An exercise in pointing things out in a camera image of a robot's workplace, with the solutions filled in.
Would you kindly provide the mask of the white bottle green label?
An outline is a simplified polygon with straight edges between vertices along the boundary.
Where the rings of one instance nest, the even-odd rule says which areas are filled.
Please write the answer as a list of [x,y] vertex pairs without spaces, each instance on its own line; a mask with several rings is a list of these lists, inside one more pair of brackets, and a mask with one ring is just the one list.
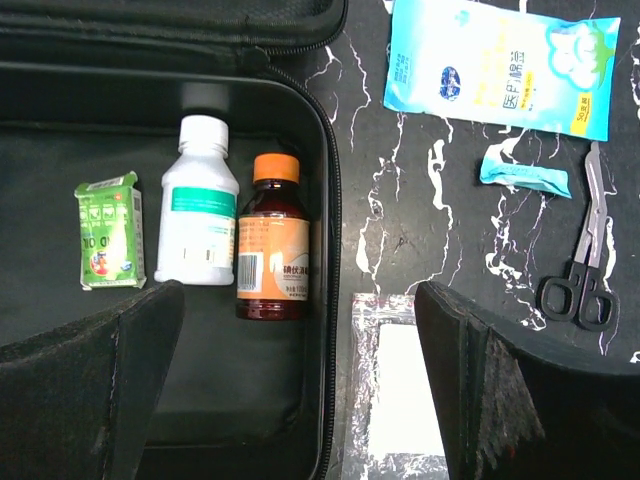
[[237,197],[227,124],[208,115],[181,120],[177,161],[163,174],[154,280],[185,285],[234,282]]

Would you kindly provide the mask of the red black medicine case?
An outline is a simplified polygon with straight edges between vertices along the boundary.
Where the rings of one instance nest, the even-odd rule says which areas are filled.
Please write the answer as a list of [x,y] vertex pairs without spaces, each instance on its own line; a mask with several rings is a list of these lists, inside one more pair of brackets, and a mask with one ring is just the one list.
[[[133,479],[320,479],[331,453],[340,274],[337,144],[279,60],[330,43],[344,1],[5,1],[1,5],[1,348],[168,281],[185,315]],[[228,126],[239,183],[234,282],[157,282],[163,174],[181,120]],[[299,320],[236,315],[238,219],[255,158],[299,160],[310,221]],[[82,183],[136,172],[146,283],[80,284]]]

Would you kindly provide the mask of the blue cotton swab bag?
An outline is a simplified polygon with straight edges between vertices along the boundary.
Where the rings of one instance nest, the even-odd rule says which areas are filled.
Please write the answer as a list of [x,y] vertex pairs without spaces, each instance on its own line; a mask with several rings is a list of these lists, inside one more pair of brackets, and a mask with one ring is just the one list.
[[383,104],[605,142],[620,24],[476,1],[397,1]]

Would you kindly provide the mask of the green wind oil box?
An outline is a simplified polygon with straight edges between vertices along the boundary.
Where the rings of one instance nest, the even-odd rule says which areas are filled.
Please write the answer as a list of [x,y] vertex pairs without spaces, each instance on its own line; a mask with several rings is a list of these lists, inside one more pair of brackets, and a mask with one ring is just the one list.
[[142,195],[138,175],[82,183],[78,201],[81,238],[80,284],[98,288],[141,288],[146,283]]

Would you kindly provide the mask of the brown bottle orange cap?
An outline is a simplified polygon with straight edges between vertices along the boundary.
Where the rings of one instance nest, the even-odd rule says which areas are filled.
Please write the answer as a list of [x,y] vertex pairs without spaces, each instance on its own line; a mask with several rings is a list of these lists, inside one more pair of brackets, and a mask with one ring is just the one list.
[[238,219],[236,315],[242,319],[299,320],[306,314],[310,221],[299,186],[294,156],[255,158],[253,195]]

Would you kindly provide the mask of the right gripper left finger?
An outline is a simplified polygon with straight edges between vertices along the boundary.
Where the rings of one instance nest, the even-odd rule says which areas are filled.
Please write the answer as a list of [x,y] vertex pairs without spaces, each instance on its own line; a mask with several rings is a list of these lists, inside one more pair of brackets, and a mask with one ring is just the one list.
[[135,478],[184,315],[168,281],[2,346],[2,478]]

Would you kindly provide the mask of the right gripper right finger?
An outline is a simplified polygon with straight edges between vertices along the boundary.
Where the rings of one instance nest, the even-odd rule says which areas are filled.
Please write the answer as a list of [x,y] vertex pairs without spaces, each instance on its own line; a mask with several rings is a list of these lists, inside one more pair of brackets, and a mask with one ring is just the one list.
[[639,369],[533,332],[437,282],[416,290],[453,479],[635,479]]

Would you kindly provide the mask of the gauze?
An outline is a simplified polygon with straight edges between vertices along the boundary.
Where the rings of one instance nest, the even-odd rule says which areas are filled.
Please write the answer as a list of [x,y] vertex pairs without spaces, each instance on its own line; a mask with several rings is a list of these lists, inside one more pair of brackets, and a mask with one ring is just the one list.
[[353,295],[343,479],[447,479],[412,295]]

